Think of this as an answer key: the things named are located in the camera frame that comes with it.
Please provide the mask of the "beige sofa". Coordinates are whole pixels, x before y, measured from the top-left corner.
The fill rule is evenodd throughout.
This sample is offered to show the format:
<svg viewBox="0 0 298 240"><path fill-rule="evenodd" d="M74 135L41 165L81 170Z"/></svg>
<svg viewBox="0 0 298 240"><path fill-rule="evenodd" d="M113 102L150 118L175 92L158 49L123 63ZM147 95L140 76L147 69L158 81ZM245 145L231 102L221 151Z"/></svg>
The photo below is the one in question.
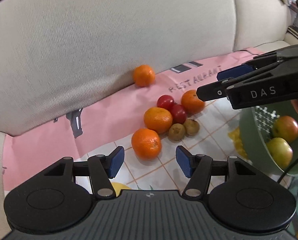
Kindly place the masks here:
<svg viewBox="0 0 298 240"><path fill-rule="evenodd" d="M248 47L285 44L282 0L2 0L0 2L0 239L2 149L19 135L106 98L141 64L157 72Z"/></svg>

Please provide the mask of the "pink checked picnic cloth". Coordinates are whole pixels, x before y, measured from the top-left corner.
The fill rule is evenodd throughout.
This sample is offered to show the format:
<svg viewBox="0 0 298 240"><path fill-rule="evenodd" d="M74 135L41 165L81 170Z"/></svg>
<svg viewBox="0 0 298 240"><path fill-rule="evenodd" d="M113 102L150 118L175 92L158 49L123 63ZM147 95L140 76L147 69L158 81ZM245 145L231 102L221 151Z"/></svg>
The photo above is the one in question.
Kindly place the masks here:
<svg viewBox="0 0 298 240"><path fill-rule="evenodd" d="M175 142L162 136L160 154L149 161L139 159L133 151L131 137L144 127L145 111L154 107L162 95L170 95L180 102L186 91L214 82L218 72L275 49L275 44L266 44L199 60L186 64L183 72L167 70L157 74L150 87L128 86L75 115L75 126L82 129L78 137L73 135L70 115L61 116L23 135L7 136L3 146L5 193L62 157L86 161L93 155L107 155L117 146L124 147L125 159L114 182L132 189L183 190L188 180L176 163Z"/></svg>

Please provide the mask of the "middle mandarin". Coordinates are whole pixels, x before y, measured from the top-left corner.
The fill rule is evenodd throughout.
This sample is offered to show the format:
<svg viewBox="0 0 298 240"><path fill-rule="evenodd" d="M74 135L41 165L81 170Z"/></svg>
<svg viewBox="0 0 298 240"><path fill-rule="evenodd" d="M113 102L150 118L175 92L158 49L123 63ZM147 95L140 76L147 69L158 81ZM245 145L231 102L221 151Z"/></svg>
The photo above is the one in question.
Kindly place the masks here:
<svg viewBox="0 0 298 240"><path fill-rule="evenodd" d="M144 113L143 121L148 129L154 130L158 134L163 134L172 126L173 117L167 109L152 107Z"/></svg>

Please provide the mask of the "green plastic colander bowl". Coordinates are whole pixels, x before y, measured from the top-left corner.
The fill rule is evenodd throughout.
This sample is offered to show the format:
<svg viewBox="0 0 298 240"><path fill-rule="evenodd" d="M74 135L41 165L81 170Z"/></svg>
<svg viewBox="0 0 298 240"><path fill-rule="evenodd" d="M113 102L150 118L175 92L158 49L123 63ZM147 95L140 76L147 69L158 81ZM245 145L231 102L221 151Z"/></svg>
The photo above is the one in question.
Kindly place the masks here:
<svg viewBox="0 0 298 240"><path fill-rule="evenodd" d="M285 115L298 123L298 114L290 101L245 108L240 112L239 128L243 148L253 166L266 174L283 173L268 152L266 142L272 137L271 128L276 119ZM290 146L295 161L298 158L298 138Z"/></svg>

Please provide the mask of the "front left mandarin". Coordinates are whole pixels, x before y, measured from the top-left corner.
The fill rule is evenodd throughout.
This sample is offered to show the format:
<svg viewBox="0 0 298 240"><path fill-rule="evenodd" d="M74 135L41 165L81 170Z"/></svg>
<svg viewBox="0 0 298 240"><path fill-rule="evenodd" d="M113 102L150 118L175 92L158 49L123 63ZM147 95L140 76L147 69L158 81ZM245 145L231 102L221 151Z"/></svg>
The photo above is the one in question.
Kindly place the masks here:
<svg viewBox="0 0 298 240"><path fill-rule="evenodd" d="M143 160L155 159L162 149L158 133L148 128L138 129L131 137L131 145L135 154Z"/></svg>

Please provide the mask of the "mandarin by sofa back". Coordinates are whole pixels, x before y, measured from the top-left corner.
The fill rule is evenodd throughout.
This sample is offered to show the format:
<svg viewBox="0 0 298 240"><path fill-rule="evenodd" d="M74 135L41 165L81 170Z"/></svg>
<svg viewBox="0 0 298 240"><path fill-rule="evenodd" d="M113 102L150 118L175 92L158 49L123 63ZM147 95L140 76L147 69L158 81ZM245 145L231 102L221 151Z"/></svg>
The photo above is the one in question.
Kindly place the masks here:
<svg viewBox="0 0 298 240"><path fill-rule="evenodd" d="M133 71L133 80L138 87L148 87L154 83L156 74L147 64L140 65Z"/></svg>

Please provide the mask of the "green yellow pear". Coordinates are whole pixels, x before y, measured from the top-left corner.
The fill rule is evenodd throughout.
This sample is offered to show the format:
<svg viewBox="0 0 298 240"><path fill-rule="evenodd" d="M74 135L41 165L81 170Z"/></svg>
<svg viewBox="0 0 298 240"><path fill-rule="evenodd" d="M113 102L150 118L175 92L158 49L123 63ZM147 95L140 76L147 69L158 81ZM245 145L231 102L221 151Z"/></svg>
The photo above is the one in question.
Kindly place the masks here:
<svg viewBox="0 0 298 240"><path fill-rule="evenodd" d="M285 170L293 158L293 150L283 138L273 138L266 143L266 147L275 163Z"/></svg>

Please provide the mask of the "mandarin near restaurant text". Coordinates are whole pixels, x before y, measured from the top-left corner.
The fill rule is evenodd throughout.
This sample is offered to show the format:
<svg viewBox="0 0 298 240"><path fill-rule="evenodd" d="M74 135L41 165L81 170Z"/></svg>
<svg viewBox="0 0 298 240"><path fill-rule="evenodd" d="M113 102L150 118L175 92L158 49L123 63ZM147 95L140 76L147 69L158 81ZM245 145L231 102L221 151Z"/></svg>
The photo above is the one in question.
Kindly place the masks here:
<svg viewBox="0 0 298 240"><path fill-rule="evenodd" d="M194 89L188 90L182 95L181 105L191 115L200 113L205 108L205 102L198 98Z"/></svg>

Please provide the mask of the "red yellow apple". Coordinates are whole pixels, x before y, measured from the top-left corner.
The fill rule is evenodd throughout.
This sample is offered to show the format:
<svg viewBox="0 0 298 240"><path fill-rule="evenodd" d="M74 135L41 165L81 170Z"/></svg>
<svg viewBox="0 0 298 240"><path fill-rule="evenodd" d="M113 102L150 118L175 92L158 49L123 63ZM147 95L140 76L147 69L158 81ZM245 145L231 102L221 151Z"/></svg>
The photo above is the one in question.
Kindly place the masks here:
<svg viewBox="0 0 298 240"><path fill-rule="evenodd" d="M283 138L289 144L298 138L298 123L291 116L280 116L271 130L275 138Z"/></svg>

